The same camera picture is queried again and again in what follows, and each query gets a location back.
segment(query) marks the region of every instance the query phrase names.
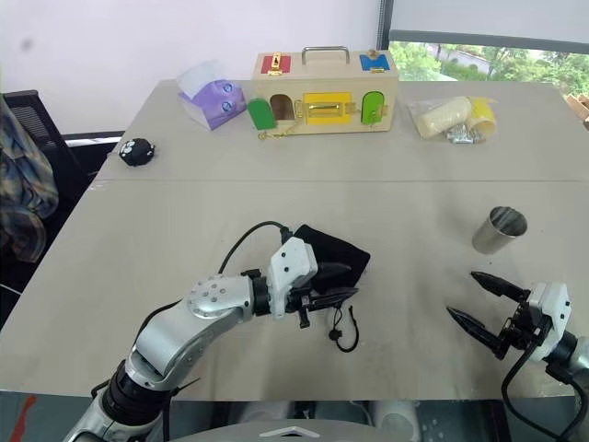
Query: black and white toy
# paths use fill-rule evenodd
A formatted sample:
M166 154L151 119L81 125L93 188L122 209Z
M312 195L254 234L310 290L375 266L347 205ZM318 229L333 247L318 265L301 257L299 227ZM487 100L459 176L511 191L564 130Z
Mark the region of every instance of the black and white toy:
M119 157L129 166L141 166L151 161L156 147L144 138L134 138L121 146Z

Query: yellow door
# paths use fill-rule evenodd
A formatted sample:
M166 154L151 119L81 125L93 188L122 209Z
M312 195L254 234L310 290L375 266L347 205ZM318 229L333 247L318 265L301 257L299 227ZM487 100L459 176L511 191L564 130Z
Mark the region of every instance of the yellow door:
M346 103L352 102L350 92L313 92L304 94L307 124L345 124L350 122Z

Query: purple tissue box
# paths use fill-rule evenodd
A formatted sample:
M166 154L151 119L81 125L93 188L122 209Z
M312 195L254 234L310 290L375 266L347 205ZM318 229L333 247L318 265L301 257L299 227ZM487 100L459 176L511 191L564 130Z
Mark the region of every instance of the purple tissue box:
M210 130L228 122L246 109L246 99L241 87L228 80L214 80L190 99L180 92L184 109Z

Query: plaid shirt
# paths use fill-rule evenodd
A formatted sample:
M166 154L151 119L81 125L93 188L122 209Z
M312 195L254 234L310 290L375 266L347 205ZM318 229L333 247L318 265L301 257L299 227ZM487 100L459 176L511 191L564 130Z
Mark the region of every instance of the plaid shirt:
M0 244L36 262L45 249L42 218L59 203L52 167L0 98Z

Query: metal handle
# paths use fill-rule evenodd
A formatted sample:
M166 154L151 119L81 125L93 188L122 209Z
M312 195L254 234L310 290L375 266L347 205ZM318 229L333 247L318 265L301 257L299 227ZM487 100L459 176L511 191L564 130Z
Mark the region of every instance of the metal handle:
M306 64L306 53L311 51L344 51L346 52L346 64L350 64L350 51L345 46L308 46L303 48L301 52L303 64Z

